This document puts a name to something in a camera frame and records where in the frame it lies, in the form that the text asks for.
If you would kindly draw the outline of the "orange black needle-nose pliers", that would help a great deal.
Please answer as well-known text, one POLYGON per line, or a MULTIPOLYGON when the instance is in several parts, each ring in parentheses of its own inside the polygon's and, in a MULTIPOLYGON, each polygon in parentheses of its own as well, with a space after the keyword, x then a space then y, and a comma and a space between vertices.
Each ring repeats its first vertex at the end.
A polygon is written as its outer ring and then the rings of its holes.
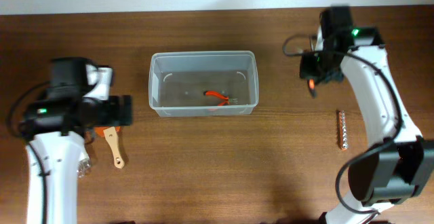
POLYGON ((309 79, 307 81, 307 85, 308 85, 308 90, 309 90, 309 94, 311 95, 312 98, 316 98, 317 93, 315 90, 315 80, 314 79, 309 79))

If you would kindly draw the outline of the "orange scraper wooden handle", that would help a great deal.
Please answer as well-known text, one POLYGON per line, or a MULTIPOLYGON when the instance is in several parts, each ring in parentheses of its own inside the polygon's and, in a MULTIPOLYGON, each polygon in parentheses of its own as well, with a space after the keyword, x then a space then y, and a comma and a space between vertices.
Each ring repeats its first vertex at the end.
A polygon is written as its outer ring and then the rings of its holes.
POLYGON ((119 135, 118 133, 121 130, 120 126, 111 126, 111 127, 95 127, 95 133, 104 138, 108 143, 112 155, 113 155, 113 163, 116 168, 122 169, 125 166, 125 162, 123 157, 121 156, 121 152, 119 149, 119 135))

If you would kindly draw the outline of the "socket bit rail orange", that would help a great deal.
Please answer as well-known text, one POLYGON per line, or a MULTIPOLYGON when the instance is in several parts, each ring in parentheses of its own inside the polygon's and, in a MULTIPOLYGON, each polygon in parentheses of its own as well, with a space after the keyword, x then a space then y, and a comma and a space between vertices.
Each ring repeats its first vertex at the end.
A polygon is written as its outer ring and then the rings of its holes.
POLYGON ((344 111, 337 111, 337 128, 338 128, 338 146, 345 151, 349 148, 347 138, 347 124, 344 111))

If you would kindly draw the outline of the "clear box coloured connectors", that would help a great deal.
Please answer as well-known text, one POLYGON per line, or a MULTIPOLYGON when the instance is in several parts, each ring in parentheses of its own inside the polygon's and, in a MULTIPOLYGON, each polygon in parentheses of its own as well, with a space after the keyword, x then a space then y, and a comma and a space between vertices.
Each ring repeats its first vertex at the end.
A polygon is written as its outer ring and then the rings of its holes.
POLYGON ((79 178, 84 177, 87 173, 90 172, 92 167, 91 159, 87 152, 84 152, 80 155, 79 163, 77 167, 77 176, 79 178))

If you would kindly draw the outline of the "clear plastic container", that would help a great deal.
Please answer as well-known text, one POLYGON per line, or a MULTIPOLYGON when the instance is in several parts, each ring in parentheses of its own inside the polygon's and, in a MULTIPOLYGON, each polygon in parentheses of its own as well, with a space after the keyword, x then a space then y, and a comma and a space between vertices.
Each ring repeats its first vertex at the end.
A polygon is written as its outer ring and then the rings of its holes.
POLYGON ((249 115, 259 101, 258 86, 251 51, 156 53, 149 70, 149 105, 161 117, 249 115), (208 90, 238 103, 218 106, 218 98, 203 95, 208 90))

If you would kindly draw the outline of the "small red cutting pliers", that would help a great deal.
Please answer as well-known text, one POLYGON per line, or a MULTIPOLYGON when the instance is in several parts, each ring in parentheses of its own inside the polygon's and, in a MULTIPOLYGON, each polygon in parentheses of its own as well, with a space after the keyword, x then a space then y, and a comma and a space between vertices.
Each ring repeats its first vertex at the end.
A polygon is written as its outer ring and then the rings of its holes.
POLYGON ((238 103, 237 98, 231 98, 230 96, 225 96, 224 94, 221 94, 221 93, 216 92, 216 91, 208 90, 208 91, 205 91, 203 93, 203 95, 218 98, 220 100, 220 103, 218 104, 218 106, 236 105, 238 103))

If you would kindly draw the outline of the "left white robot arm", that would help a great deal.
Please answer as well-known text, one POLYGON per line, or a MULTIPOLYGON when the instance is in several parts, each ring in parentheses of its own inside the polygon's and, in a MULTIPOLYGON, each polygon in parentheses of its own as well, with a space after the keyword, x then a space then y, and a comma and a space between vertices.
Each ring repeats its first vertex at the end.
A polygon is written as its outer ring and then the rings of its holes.
POLYGON ((110 94, 113 76, 88 58, 52 60, 50 80, 18 129, 29 166, 27 223, 77 222, 78 179, 92 166, 88 133, 101 134, 115 167, 125 166, 119 130, 132 124, 132 98, 110 94))

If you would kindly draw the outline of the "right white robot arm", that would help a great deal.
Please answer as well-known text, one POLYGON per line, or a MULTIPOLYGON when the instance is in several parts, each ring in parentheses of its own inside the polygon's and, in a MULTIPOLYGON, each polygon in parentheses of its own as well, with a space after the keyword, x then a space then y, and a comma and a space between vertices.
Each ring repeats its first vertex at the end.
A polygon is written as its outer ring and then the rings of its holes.
POLYGON ((368 149, 349 160, 335 180, 339 205, 320 223, 369 223, 382 211, 421 194, 433 172, 433 141, 423 138, 399 96, 387 51, 375 27, 356 27, 348 6, 320 14, 317 43, 301 55, 300 78, 315 86, 347 78, 365 123, 368 149), (340 194, 348 175, 350 191, 340 194))

